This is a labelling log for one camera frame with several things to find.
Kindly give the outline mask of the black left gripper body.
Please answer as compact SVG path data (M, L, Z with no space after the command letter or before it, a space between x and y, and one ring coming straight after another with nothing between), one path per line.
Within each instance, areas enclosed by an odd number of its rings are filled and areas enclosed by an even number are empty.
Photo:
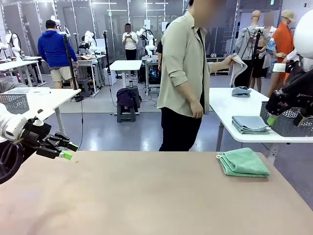
M24 125L21 134L22 144L31 147L38 147L40 146L40 141L49 135L51 125L42 122L41 126L37 126L35 125L35 121L40 120L38 118L30 118Z

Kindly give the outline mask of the person's left hand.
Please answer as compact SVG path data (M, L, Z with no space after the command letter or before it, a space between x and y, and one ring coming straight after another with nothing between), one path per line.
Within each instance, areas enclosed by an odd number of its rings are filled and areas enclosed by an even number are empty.
M237 56L236 53L227 56L227 57L223 60L224 67L225 67L225 68L229 68L229 67L233 64L233 58L236 57L236 56Z

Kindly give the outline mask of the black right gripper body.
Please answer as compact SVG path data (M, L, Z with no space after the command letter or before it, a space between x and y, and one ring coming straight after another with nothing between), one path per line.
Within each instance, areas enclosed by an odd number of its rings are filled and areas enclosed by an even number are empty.
M270 96L266 110L275 116L291 108L300 108L303 116L313 114L313 71L306 72L285 84Z

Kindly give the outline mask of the person's right hand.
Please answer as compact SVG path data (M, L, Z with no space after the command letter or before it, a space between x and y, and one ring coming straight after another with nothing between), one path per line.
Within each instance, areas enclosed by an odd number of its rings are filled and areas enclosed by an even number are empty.
M192 111L192 117L196 119L200 119L204 115L203 107L198 100L191 100L190 108Z

